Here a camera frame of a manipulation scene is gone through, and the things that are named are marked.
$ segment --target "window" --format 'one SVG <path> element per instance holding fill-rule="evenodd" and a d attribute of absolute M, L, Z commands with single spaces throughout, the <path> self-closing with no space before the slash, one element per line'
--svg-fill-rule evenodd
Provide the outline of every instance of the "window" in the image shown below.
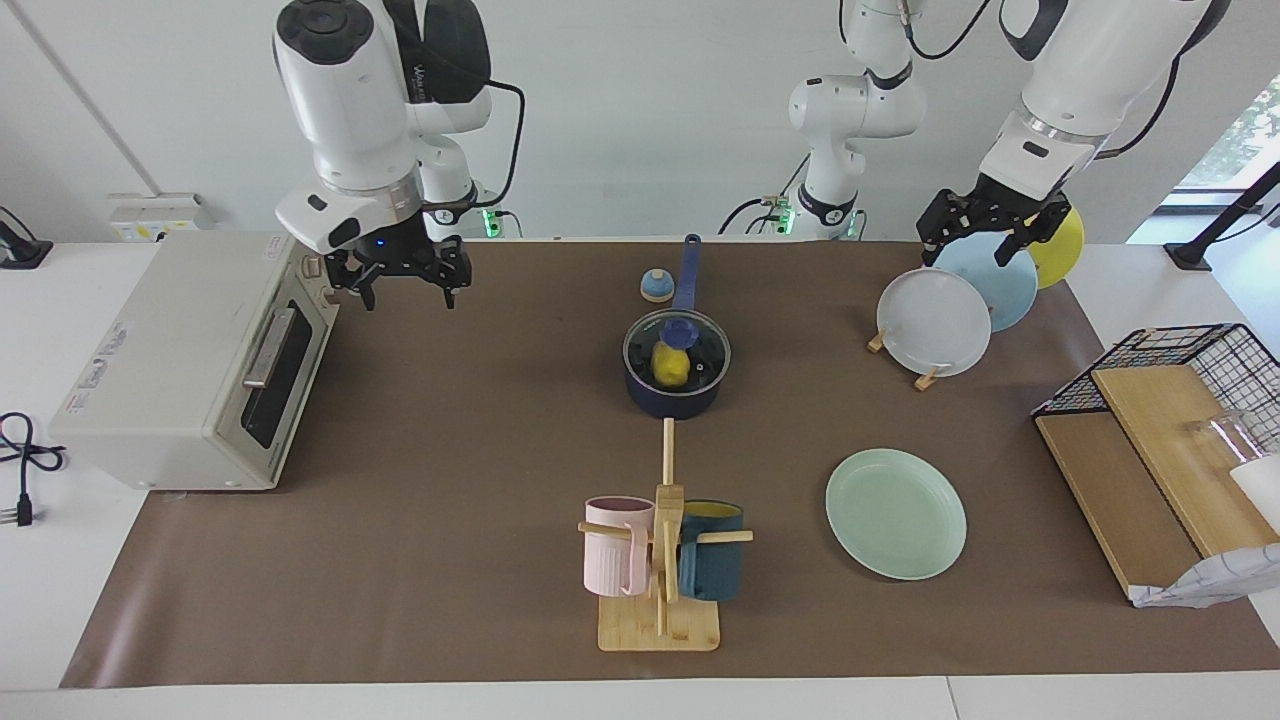
<path fill-rule="evenodd" d="M 1253 100 L 1179 183 L 1180 191 L 1242 191 L 1280 160 L 1280 77 Z"/>

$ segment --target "electrical box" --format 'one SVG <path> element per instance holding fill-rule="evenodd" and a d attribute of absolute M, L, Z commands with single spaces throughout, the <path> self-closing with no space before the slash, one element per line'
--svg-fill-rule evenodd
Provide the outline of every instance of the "electrical box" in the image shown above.
<path fill-rule="evenodd" d="M 159 242 L 175 231 L 210 231 L 214 219 L 195 195 L 157 197 L 111 195 L 118 205 L 108 220 L 125 242 Z"/>

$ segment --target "pot handle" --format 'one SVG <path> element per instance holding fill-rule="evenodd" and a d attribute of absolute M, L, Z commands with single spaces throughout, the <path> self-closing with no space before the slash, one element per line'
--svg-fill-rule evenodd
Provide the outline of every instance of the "pot handle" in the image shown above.
<path fill-rule="evenodd" d="M 676 284 L 676 300 L 671 304 L 677 310 L 694 309 L 694 293 L 698 288 L 698 258 L 703 238 L 696 234 L 685 236 L 685 256 L 680 261 L 680 282 Z"/>

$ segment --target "green plate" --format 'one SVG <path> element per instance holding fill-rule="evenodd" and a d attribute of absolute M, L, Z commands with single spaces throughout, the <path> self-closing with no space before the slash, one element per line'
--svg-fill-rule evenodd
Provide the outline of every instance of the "green plate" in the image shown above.
<path fill-rule="evenodd" d="M 864 450 L 827 483 L 827 520 L 854 560 L 897 580 L 923 580 L 960 557 L 964 505 L 933 465 L 901 450 Z"/>

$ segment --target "green indicator light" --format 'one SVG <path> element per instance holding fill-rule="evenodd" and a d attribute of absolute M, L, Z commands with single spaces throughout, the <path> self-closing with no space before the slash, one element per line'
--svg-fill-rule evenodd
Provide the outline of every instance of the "green indicator light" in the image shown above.
<path fill-rule="evenodd" d="M 494 214 L 493 210 L 484 211 L 484 229 L 485 234 L 489 237 L 498 237 L 502 234 L 502 218 Z"/>
<path fill-rule="evenodd" d="M 854 210 L 854 219 L 849 223 L 849 228 L 845 231 L 845 237 L 861 240 L 863 225 L 865 224 L 867 215 L 861 210 Z"/>
<path fill-rule="evenodd" d="M 782 211 L 781 219 L 778 219 L 778 232 L 782 234 L 791 234 L 791 228 L 796 222 L 796 211 L 791 208 L 786 208 Z"/>

